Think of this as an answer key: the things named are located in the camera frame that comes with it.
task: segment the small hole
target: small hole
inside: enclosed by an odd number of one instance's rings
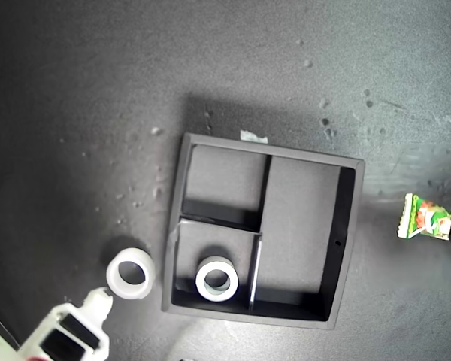
[[[229,277],[225,272],[219,269],[214,269],[213,271],[207,273],[207,276],[205,276],[205,282],[211,287],[220,287],[227,282],[228,278]]]
[[[145,282],[144,271],[133,262],[126,261],[120,263],[119,275],[128,284],[141,284]]]

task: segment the tape roll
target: tape roll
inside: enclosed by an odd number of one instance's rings
[[[227,275],[227,281],[222,286],[212,287],[205,280],[209,272],[212,271],[224,272]],[[212,256],[204,259],[198,265],[195,285],[197,286],[197,291],[205,299],[212,302],[223,302],[233,297],[236,293],[239,287],[239,278],[231,261],[224,257]]]
[[[123,262],[133,262],[144,272],[144,282],[130,284],[119,273],[119,265]],[[107,283],[110,289],[123,299],[142,299],[147,296],[156,279],[155,265],[152,258],[138,248],[121,250],[107,267]]]

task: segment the white paper scrap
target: white paper scrap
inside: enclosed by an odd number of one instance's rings
[[[247,130],[241,130],[241,140],[242,141],[253,141],[255,143],[268,143],[268,137],[260,138],[252,132],[248,132]]]

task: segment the gray table surface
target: gray table surface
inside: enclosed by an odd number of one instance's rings
[[[160,267],[180,136],[240,129],[366,161],[335,330],[164,314],[157,282],[115,301],[110,359],[451,360],[451,247],[395,237],[405,192],[451,206],[451,0],[0,1],[0,316],[18,339],[105,285],[121,245]]]

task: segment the snack packet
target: snack packet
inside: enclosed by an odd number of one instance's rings
[[[451,212],[408,193],[404,197],[404,209],[398,227],[399,238],[412,238],[415,235],[428,235],[448,240],[451,229]]]

